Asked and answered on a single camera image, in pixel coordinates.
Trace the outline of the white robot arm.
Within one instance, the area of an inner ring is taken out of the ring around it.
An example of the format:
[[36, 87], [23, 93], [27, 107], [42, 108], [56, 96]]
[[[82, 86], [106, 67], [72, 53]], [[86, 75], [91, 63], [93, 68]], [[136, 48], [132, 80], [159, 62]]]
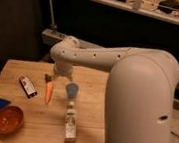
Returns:
[[60, 75], [72, 65], [109, 73], [105, 89], [105, 143], [169, 143], [179, 64], [156, 49], [82, 49], [75, 37], [50, 52]]

